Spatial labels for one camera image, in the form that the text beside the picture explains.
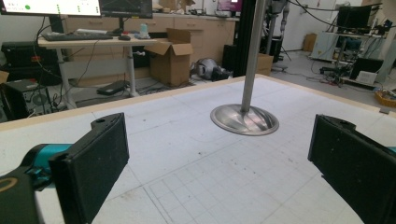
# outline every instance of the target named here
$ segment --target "wire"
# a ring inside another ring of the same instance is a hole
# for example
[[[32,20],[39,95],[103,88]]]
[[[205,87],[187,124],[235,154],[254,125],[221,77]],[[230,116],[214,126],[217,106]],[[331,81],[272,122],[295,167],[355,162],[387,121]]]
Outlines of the wire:
[[[324,20],[319,19],[318,17],[316,17],[316,16],[314,16],[312,13],[310,13],[310,12],[306,9],[306,7],[304,7],[298,0],[295,0],[295,1],[297,2],[297,4],[298,4],[299,7],[301,7],[307,14],[309,14],[311,17],[315,18],[317,21],[321,21],[321,22],[323,22],[323,23],[325,23],[325,24],[328,24],[328,25],[334,26],[334,27],[338,27],[338,28],[341,28],[341,29],[350,29],[350,28],[345,27],[345,26],[334,25],[334,24],[332,24],[332,23],[329,23],[329,22],[327,22],[327,21],[324,21]]]
[[[297,7],[303,7],[303,8],[306,8],[306,9],[312,9],[312,10],[317,10],[317,11],[339,11],[338,9],[325,9],[325,8],[316,8],[316,7],[305,7],[305,6],[299,5],[300,3],[299,4],[293,3],[293,2],[291,2],[291,0],[288,0],[288,2],[292,3],[293,5],[295,5]]]

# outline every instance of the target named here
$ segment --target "computer monitor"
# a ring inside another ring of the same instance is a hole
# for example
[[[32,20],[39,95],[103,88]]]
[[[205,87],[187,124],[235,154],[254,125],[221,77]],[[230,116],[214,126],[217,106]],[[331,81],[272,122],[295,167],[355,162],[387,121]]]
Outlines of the computer monitor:
[[[340,7],[337,17],[339,30],[367,29],[372,8],[366,7]]]
[[[152,19],[152,0],[100,1],[105,17]]]
[[[101,16],[99,0],[0,0],[0,14]]]

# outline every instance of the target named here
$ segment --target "stainless steel dome base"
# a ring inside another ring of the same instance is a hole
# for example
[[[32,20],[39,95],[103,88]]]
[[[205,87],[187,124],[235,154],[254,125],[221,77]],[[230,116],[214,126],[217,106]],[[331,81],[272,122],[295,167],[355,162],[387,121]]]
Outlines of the stainless steel dome base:
[[[241,112],[241,105],[221,105],[210,114],[210,118],[220,128],[244,135],[265,135],[279,127],[277,118],[255,106],[248,112]]]

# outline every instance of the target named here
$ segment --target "cabinet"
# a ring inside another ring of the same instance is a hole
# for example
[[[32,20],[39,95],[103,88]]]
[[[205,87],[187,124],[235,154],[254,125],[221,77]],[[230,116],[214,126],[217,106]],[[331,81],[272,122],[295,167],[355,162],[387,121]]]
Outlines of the cabinet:
[[[332,56],[337,44],[338,34],[323,32],[318,34],[311,58],[332,61]]]

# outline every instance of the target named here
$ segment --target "desk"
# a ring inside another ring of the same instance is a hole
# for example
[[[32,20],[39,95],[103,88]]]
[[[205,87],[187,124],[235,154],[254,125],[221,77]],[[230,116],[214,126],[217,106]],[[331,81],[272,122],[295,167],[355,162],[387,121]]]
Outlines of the desk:
[[[80,78],[81,76],[89,74],[98,75],[114,75],[118,71],[122,73],[126,72],[130,76],[130,96],[138,96],[134,84],[134,55],[133,46],[146,46],[152,45],[156,42],[153,39],[131,39],[130,41],[118,40],[116,37],[112,40],[83,40],[83,41],[47,41],[45,39],[38,39],[38,46],[47,49],[56,49],[58,56],[58,64],[61,70],[62,82],[65,89],[65,97],[67,101],[67,108],[77,108],[75,101],[73,100],[72,93],[68,79],[72,77]],[[89,65],[95,69],[87,69],[87,63],[82,62],[65,62],[62,55],[62,49],[70,48],[97,48],[97,47],[116,47],[123,46],[124,50],[128,52],[128,56],[123,60],[112,60],[116,63],[116,66],[108,66],[108,60],[101,61],[90,61]]]
[[[396,118],[378,108],[256,76],[252,105],[279,119],[269,135],[229,133],[210,119],[239,104],[243,77],[0,124],[0,174],[42,143],[74,143],[90,122],[124,112],[130,156],[93,223],[362,223],[307,160],[316,114],[345,119],[396,146]],[[37,198],[63,223],[55,189]]]

